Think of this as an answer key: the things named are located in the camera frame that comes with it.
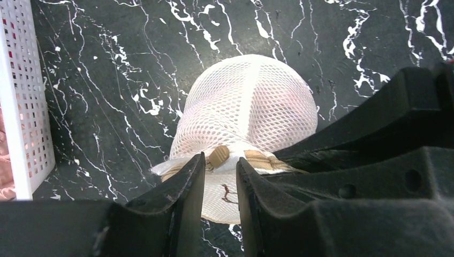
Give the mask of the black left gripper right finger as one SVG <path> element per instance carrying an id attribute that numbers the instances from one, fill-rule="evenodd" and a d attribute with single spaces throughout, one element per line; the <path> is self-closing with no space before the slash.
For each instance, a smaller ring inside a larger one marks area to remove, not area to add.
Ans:
<path id="1" fill-rule="evenodd" d="M 453 202 L 317 200 L 303 203 L 236 167 L 246 256 L 453 256 Z"/>

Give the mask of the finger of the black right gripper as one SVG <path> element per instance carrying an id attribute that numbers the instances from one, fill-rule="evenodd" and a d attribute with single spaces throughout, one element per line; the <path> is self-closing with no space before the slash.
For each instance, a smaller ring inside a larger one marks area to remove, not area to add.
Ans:
<path id="1" fill-rule="evenodd" d="M 334 152 L 453 147 L 453 62 L 405 67 L 363 104 L 295 145 L 284 160 Z"/>
<path id="2" fill-rule="evenodd" d="M 339 171 L 266 177 L 265 209 L 336 200 L 376 209 L 453 209 L 453 149 L 422 147 Z"/>

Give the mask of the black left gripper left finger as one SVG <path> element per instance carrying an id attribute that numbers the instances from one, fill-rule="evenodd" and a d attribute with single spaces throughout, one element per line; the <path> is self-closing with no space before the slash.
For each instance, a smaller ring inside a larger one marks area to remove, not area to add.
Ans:
<path id="1" fill-rule="evenodd" d="M 205 155 L 125 205 L 1 203 L 1 256 L 197 256 Z"/>

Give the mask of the white mesh laundry bag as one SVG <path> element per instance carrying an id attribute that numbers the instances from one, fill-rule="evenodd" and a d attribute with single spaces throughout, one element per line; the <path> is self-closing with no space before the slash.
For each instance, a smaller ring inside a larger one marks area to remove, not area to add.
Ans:
<path id="1" fill-rule="evenodd" d="M 205 154 L 201 216 L 240 222 L 236 165 L 244 158 L 259 174 L 293 172 L 275 153 L 316 132 L 317 107 L 305 80 L 262 55 L 241 55 L 206 69 L 194 82 L 167 161 L 152 168 L 165 182 L 194 155 Z"/>

